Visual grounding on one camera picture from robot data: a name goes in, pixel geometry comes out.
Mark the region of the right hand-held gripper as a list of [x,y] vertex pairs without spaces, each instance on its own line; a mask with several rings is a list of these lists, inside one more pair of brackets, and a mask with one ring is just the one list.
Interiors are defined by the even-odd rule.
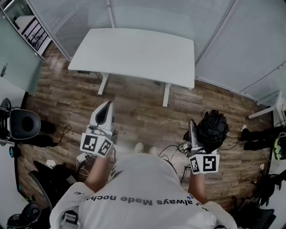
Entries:
[[189,142],[192,147],[186,151],[192,173],[211,174],[217,173],[219,169],[219,157],[217,150],[206,153],[203,147],[198,146],[196,123],[191,119],[189,122]]

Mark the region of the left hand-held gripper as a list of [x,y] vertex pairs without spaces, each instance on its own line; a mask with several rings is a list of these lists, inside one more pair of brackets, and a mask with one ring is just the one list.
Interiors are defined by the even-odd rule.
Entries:
[[107,101],[99,105],[91,115],[86,132],[82,134],[80,150],[96,157],[111,156],[118,136],[114,123],[114,102]]

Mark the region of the person's left forearm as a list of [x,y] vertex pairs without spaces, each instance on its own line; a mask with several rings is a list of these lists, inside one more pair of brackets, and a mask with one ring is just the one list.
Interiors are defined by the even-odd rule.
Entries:
[[98,157],[84,181],[84,184],[94,193],[98,192],[108,182],[113,167],[114,165],[111,164],[111,156]]

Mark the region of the person's right forearm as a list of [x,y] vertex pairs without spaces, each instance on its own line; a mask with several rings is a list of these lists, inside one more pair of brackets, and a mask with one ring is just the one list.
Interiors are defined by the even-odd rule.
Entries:
[[201,204],[208,202],[205,187],[205,175],[190,173],[188,192]]

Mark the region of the person's white printed shirt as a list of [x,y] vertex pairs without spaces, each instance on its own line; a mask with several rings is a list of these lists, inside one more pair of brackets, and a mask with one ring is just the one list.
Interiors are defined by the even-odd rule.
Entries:
[[63,228],[67,211],[77,229],[237,229],[219,204],[183,190],[171,165],[146,153],[118,160],[99,191],[74,183],[52,210],[51,229]]

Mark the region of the black bag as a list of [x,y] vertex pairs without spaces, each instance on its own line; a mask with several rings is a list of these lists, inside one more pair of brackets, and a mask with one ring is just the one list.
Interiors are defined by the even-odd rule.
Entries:
[[29,176],[36,182],[43,193],[44,199],[52,210],[70,186],[79,182],[79,172],[66,167],[66,164],[56,165],[54,168],[33,161],[36,170],[29,172]]

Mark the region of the small white side table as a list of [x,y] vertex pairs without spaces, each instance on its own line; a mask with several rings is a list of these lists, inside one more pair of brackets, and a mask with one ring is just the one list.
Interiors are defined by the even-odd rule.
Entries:
[[268,96],[264,97],[262,100],[258,101],[257,106],[259,105],[264,105],[267,108],[249,115],[248,116],[249,119],[267,114],[272,111],[276,111],[279,116],[280,121],[283,122],[284,120],[286,120],[286,98],[284,97],[281,90],[274,92],[272,94],[269,94]]

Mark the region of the yellow-green black helmet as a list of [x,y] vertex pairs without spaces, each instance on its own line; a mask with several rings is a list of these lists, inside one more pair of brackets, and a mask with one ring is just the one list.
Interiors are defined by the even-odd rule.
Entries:
[[274,140],[273,152],[276,160],[286,160],[286,132],[281,132]]

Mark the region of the frosted glass door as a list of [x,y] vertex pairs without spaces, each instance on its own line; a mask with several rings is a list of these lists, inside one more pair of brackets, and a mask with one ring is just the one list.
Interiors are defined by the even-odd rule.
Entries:
[[0,13],[0,73],[18,88],[35,95],[44,60]]

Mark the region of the white shelf unit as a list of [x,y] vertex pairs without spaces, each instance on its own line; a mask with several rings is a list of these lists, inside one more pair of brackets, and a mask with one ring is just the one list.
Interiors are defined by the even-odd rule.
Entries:
[[0,0],[0,8],[22,38],[43,56],[51,38],[32,12],[27,0]]

